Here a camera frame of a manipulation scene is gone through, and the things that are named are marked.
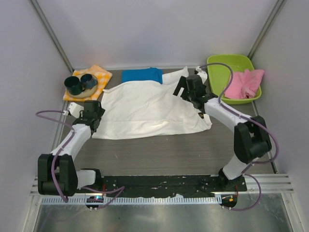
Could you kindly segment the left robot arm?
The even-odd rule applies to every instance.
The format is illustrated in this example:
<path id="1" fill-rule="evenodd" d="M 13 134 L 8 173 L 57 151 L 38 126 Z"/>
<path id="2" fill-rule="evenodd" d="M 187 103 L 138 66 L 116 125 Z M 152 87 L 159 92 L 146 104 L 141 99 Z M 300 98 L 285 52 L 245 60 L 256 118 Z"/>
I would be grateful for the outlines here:
<path id="1" fill-rule="evenodd" d="M 70 196 L 84 187 L 93 193 L 102 190 L 100 170 L 77 171 L 74 160 L 84 143 L 97 131 L 104 113 L 99 101 L 85 101 L 83 106 L 69 105 L 67 114 L 75 117 L 69 134 L 53 151 L 38 158 L 38 192 L 41 195 L 58 195 L 68 202 Z"/>

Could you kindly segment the green plastic basin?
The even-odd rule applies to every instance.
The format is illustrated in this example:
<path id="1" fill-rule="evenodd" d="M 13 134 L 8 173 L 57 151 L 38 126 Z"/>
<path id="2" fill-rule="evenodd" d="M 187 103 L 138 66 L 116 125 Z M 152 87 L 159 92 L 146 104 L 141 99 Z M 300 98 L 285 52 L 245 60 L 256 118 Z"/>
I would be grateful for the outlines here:
<path id="1" fill-rule="evenodd" d="M 221 100 L 226 104 L 246 104 L 261 97 L 261 87 L 254 98 L 235 100 L 225 97 L 225 91 L 233 80 L 234 72 L 243 72 L 245 69 L 255 70 L 248 57 L 239 54 L 213 55 L 208 57 L 207 63 L 209 64 L 207 70 L 211 90 L 215 95 L 221 96 Z"/>

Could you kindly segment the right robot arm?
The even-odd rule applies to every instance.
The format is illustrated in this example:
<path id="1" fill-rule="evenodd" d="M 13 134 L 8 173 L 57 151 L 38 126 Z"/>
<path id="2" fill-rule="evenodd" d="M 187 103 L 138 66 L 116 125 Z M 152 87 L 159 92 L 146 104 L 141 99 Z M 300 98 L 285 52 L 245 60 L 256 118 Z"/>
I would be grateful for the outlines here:
<path id="1" fill-rule="evenodd" d="M 272 149 L 265 120 L 243 114 L 219 100 L 213 93 L 207 93 L 199 75 L 180 77 L 173 95 L 193 104 L 203 114 L 217 119 L 234 134 L 234 156 L 218 172 L 218 185 L 224 191 L 231 190 L 244 170 Z"/>

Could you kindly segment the white printed t-shirt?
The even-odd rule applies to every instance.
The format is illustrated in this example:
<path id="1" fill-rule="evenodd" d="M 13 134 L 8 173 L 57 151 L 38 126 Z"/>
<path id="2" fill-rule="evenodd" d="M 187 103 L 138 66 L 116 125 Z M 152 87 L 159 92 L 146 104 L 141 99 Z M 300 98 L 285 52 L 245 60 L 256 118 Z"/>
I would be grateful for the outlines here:
<path id="1" fill-rule="evenodd" d="M 163 75 L 163 83 L 129 81 L 105 89 L 101 105 L 105 113 L 95 139 L 123 140 L 158 135 L 191 134 L 209 130 L 208 115 L 200 116 L 190 102 L 173 92 L 187 67 Z"/>

